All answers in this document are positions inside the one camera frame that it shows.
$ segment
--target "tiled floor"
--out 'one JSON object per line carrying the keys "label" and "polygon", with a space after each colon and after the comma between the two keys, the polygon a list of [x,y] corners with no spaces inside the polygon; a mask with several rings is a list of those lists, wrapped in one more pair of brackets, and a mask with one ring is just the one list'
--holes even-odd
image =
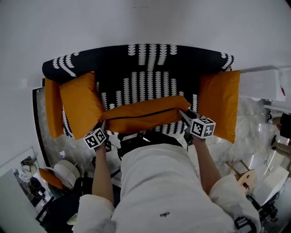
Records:
{"label": "tiled floor", "polygon": [[[77,168],[81,175],[88,172],[89,176],[92,176],[94,169],[91,160],[94,151],[89,150],[82,139],[75,141],[65,135],[52,139],[46,122],[44,89],[37,93],[37,104],[41,136],[50,163],[55,164],[60,159],[60,152],[65,151],[65,159],[72,163],[78,162]],[[238,163],[242,159],[250,169],[257,171],[259,178],[263,178],[280,165],[287,167],[289,160],[271,150],[270,145],[275,134],[282,143],[287,143],[287,139],[279,136],[275,126],[265,124],[266,113],[267,109],[263,107],[263,101],[239,98],[235,143],[231,144],[215,136],[206,140],[210,154],[223,176],[230,173],[226,161],[231,161],[238,171],[244,172],[244,167]],[[175,137],[186,147],[183,136]],[[110,140],[117,147],[120,146],[116,136],[110,136]],[[193,147],[189,147],[189,156],[198,169],[196,151]],[[115,147],[112,147],[112,151],[107,154],[107,160],[111,173],[119,168],[120,161]],[[114,183],[119,184],[120,179],[121,174],[115,177]]]}

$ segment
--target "person's hand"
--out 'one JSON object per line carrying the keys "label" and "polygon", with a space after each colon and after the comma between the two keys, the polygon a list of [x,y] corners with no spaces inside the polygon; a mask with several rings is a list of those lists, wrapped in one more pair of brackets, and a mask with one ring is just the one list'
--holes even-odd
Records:
{"label": "person's hand", "polygon": [[192,142],[193,142],[193,145],[196,147],[196,146],[204,144],[205,143],[205,139],[193,136]]}

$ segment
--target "person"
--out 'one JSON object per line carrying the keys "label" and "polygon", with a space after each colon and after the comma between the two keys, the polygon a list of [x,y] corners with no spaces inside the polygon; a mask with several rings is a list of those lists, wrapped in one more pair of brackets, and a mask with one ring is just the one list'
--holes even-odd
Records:
{"label": "person", "polygon": [[282,116],[273,118],[272,112],[269,111],[266,123],[275,125],[282,137],[291,138],[291,116],[289,114],[283,113]]}
{"label": "person", "polygon": [[123,155],[116,209],[105,147],[96,150],[92,195],[80,198],[75,233],[260,231],[258,212],[233,175],[221,177],[205,140],[192,140],[200,181],[188,151],[172,137],[159,134],[142,138],[141,147]]}
{"label": "person", "polygon": [[273,137],[273,140],[271,142],[272,150],[275,150],[280,155],[286,156],[289,159],[291,159],[291,146],[285,145],[283,143],[279,143],[276,141],[276,135]]}

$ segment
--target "white t-shirt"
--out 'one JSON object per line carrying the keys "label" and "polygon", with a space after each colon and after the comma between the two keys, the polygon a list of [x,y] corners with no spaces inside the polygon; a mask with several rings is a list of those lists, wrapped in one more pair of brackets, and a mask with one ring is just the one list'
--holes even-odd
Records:
{"label": "white t-shirt", "polygon": [[[207,196],[182,147],[137,148],[123,156],[121,171],[117,208],[104,198],[82,196],[75,233],[228,233],[236,231],[237,217],[246,217],[260,230],[259,214],[235,177],[223,177]],[[247,229],[248,224],[237,232]]]}

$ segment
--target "patterned fabric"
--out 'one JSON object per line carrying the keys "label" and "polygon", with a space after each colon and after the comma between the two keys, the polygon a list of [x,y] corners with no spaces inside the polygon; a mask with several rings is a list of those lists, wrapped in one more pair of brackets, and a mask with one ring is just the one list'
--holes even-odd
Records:
{"label": "patterned fabric", "polygon": [[[197,111],[200,75],[226,71],[233,61],[232,55],[194,47],[139,44],[72,53],[45,62],[42,70],[60,84],[95,71],[96,88],[106,110],[180,95]],[[184,127],[176,122],[155,131],[182,133]],[[66,116],[64,132],[72,136]]]}

